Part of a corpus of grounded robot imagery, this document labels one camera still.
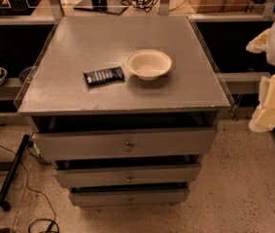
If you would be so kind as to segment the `grey top drawer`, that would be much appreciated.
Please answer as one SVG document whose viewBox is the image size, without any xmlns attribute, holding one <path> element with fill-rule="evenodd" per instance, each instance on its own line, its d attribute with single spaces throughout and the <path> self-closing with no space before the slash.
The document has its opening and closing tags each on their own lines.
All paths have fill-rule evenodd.
<svg viewBox="0 0 275 233">
<path fill-rule="evenodd" d="M 168 156 L 207 153 L 215 128 L 172 128 L 35 134 L 48 160 Z"/>
</svg>

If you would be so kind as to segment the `grey drawer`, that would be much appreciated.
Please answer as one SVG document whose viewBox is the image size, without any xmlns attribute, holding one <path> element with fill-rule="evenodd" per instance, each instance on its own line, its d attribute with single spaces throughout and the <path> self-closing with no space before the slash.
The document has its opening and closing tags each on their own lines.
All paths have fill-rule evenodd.
<svg viewBox="0 0 275 233">
<path fill-rule="evenodd" d="M 71 203 L 78 207 L 181 203 L 189 196 L 186 188 L 70 193 Z"/>
<path fill-rule="evenodd" d="M 137 166 L 56 171 L 62 187 L 95 187 L 108 185 L 180 183 L 194 181 L 200 164 Z"/>
<path fill-rule="evenodd" d="M 172 128 L 35 134 L 48 160 L 168 156 L 207 153 L 215 128 Z"/>
</svg>

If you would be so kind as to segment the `grey middle drawer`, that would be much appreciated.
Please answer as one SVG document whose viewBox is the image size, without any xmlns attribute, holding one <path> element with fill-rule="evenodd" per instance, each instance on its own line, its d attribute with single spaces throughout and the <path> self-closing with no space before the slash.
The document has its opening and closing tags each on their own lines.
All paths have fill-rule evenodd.
<svg viewBox="0 0 275 233">
<path fill-rule="evenodd" d="M 200 164 L 137 166 L 56 171 L 62 187 L 95 187 L 108 185 L 180 183 L 194 181 Z"/>
</svg>

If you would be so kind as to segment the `grey drawer cabinet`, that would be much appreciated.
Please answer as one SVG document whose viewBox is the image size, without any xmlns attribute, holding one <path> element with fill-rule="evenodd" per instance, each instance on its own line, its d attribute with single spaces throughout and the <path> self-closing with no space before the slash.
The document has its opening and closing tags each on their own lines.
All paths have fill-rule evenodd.
<svg viewBox="0 0 275 233">
<path fill-rule="evenodd" d="M 132 74 L 91 87 L 84 73 L 122 66 L 137 50 L 160 50 L 170 71 L 151 82 Z M 215 128 L 230 104 L 194 23 L 184 16 L 65 17 L 19 106 L 35 134 Z M 52 161 L 56 171 L 200 164 L 203 154 Z M 70 193 L 186 188 L 191 182 L 64 187 Z"/>
</svg>

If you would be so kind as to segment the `grey bottom drawer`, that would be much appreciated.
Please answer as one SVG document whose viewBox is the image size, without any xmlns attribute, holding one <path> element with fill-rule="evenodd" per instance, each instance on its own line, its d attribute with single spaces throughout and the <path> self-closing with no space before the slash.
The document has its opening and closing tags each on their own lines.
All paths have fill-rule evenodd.
<svg viewBox="0 0 275 233">
<path fill-rule="evenodd" d="M 189 196 L 186 188 L 70 193 L 71 203 L 78 207 L 181 203 Z"/>
</svg>

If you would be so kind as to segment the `dark snack bar wrapper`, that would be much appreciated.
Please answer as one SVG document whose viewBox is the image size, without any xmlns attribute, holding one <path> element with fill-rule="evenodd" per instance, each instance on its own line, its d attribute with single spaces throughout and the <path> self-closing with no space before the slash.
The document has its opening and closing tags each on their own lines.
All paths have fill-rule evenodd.
<svg viewBox="0 0 275 233">
<path fill-rule="evenodd" d="M 101 69 L 84 73 L 86 83 L 89 86 L 97 86 L 106 83 L 124 81 L 125 76 L 120 66 L 114 68 Z"/>
</svg>

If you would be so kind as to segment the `black monitor stand base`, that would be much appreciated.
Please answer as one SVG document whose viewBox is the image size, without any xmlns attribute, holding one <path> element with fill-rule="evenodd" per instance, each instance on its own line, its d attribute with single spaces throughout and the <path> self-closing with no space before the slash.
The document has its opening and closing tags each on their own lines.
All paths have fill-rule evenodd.
<svg viewBox="0 0 275 233">
<path fill-rule="evenodd" d="M 119 16 L 127 6 L 123 5 L 121 0 L 82 0 L 73 9 Z"/>
</svg>

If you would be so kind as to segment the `dark round bowl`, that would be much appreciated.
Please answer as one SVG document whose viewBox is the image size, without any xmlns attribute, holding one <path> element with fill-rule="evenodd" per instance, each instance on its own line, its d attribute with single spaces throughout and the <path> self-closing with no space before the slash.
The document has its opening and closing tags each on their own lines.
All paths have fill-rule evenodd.
<svg viewBox="0 0 275 233">
<path fill-rule="evenodd" d="M 34 69 L 34 66 L 31 66 L 31 67 L 27 67 L 25 69 L 23 69 L 20 74 L 18 75 L 18 79 L 21 81 L 21 82 L 25 82 L 27 77 L 29 76 L 29 74 L 31 73 L 31 71 Z"/>
</svg>

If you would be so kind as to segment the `black bar on floor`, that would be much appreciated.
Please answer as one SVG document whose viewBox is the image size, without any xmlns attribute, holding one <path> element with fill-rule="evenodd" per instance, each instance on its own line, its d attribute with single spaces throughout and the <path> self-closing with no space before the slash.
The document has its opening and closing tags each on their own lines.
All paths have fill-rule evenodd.
<svg viewBox="0 0 275 233">
<path fill-rule="evenodd" d="M 25 151 L 25 148 L 29 142 L 29 138 L 30 136 L 25 134 L 20 142 L 20 145 L 18 147 L 16 156 L 12 162 L 12 165 L 9 169 L 9 172 L 2 184 L 2 187 L 0 189 L 0 208 L 4 211 L 4 212 L 8 212 L 11 209 L 11 204 L 6 200 L 6 197 L 8 195 L 10 186 L 14 180 L 15 174 L 17 172 L 17 167 L 21 162 L 23 153 Z"/>
</svg>

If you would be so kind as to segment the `grey side shelf rail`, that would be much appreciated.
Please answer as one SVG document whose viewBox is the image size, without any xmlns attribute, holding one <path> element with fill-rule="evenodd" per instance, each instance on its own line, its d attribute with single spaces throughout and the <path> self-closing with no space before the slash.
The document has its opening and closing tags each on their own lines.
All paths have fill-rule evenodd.
<svg viewBox="0 0 275 233">
<path fill-rule="evenodd" d="M 231 94 L 258 94 L 262 77 L 270 78 L 268 72 L 220 73 L 220 82 L 226 84 Z"/>
</svg>

